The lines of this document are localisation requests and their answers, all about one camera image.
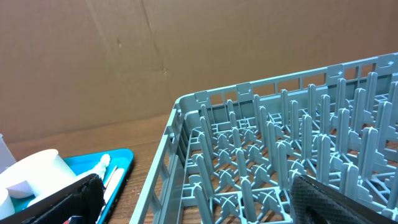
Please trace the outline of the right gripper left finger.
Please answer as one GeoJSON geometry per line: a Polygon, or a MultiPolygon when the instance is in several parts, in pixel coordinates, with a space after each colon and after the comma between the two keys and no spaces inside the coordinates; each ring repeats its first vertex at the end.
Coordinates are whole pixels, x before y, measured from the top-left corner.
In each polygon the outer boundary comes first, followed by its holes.
{"type": "Polygon", "coordinates": [[[39,202],[1,220],[1,224],[58,224],[78,216],[78,223],[95,224],[104,206],[104,185],[90,174],[39,202]]]}

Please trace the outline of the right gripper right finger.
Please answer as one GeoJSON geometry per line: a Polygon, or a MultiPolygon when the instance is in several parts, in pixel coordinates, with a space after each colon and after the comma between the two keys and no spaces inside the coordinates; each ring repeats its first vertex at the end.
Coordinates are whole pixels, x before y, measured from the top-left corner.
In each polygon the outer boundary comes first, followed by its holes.
{"type": "Polygon", "coordinates": [[[307,175],[294,177],[290,201],[294,223],[397,224],[307,175]]]}

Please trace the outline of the red snack wrapper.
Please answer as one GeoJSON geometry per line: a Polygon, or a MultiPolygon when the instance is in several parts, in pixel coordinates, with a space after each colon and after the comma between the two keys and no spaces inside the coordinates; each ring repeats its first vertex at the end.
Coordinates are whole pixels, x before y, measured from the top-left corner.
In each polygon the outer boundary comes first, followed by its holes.
{"type": "Polygon", "coordinates": [[[84,224],[84,221],[85,219],[82,216],[72,216],[63,222],[63,224],[84,224]]]}

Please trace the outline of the white bowl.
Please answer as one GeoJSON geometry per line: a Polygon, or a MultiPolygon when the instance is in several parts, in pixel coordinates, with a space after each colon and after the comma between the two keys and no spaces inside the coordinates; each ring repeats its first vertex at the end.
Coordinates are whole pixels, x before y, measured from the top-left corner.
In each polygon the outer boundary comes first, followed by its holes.
{"type": "Polygon", "coordinates": [[[9,192],[5,188],[0,189],[0,219],[5,219],[15,214],[15,208],[10,198],[9,192]]]}

